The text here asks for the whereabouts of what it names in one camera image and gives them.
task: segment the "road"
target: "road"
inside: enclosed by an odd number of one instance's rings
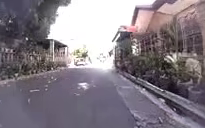
[[[116,75],[69,68],[2,84],[0,128],[134,128],[113,78],[125,81]]]

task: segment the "tree foliage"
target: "tree foliage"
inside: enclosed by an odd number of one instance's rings
[[[0,0],[0,35],[5,38],[47,38],[60,6],[71,0]]]
[[[47,38],[59,6],[67,6],[70,2],[70,0],[44,0],[27,22],[25,35],[32,40]]]
[[[79,48],[73,52],[73,55],[78,58],[86,58],[88,57],[88,50],[86,49],[86,47]]]

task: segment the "house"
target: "house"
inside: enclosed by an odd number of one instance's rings
[[[112,42],[117,42],[117,45],[114,48],[114,57],[116,62],[122,61],[130,52],[137,54],[137,51],[134,51],[136,48],[132,48],[134,45],[131,43],[131,34],[134,32],[136,32],[136,27],[134,26],[120,26],[118,29],[112,40]]]
[[[54,39],[45,39],[37,42],[37,45],[47,51],[52,61],[68,63],[69,48],[64,43]]]
[[[174,18],[182,34],[179,52],[186,56],[205,55],[205,0],[156,0],[150,6],[136,6],[131,25],[137,28],[134,37],[141,45],[141,52],[167,47],[155,42],[163,36],[161,28]]]
[[[177,48],[170,47],[170,36],[163,31],[172,23],[177,28]],[[136,32],[129,37],[139,54],[158,51],[192,57],[202,64],[205,78],[205,0],[155,0],[149,6],[136,6],[131,26]]]

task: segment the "curb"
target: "curb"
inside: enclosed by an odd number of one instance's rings
[[[26,76],[20,76],[20,77],[17,77],[17,78],[2,80],[2,81],[0,81],[0,85],[7,84],[8,82],[14,82],[14,81],[19,81],[19,80],[26,80],[26,79],[34,78],[34,77],[37,77],[37,76],[42,76],[42,75],[45,75],[45,74],[49,74],[49,73],[53,73],[53,72],[58,72],[58,71],[61,71],[61,70],[64,70],[64,69],[65,68],[60,68],[60,69],[56,69],[56,70],[52,70],[52,71],[41,72],[41,73],[38,73],[38,74],[32,74],[32,75],[26,75]]]
[[[142,88],[145,88],[146,90],[148,90],[149,92],[151,92],[153,95],[156,95],[162,99],[164,99],[165,101],[167,101],[169,104],[171,104],[171,106],[176,107],[177,109],[179,109],[181,112],[183,112],[185,115],[191,117],[193,119],[194,122],[199,122],[198,124],[204,125],[205,126],[205,107],[204,106],[200,106],[197,105],[195,103],[193,103],[192,101],[189,101],[183,97],[180,97],[176,94],[173,94],[169,91],[166,90],[162,90],[152,84],[150,84],[147,81],[144,81],[140,78],[135,78],[134,76],[127,74],[125,72],[121,72],[118,71],[118,73],[122,76],[124,76],[125,78],[127,78],[128,80],[132,81],[133,83],[139,85],[139,87],[135,86],[135,88],[142,90]],[[148,92],[144,91],[146,94],[146,96],[151,99],[151,96],[148,96]],[[156,105],[158,105],[161,109],[163,109],[164,111],[167,112],[167,115],[169,117],[171,117],[172,119],[178,121],[179,123],[188,123],[188,120],[185,120],[183,118],[181,118],[178,114],[176,114],[175,112],[173,112],[172,109],[170,109],[168,106],[164,108],[162,108],[164,103],[155,103]]]

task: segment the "parked car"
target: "parked car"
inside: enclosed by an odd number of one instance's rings
[[[83,59],[83,58],[77,59],[75,65],[76,65],[76,66],[80,66],[80,65],[84,66],[84,65],[86,65],[85,59]]]

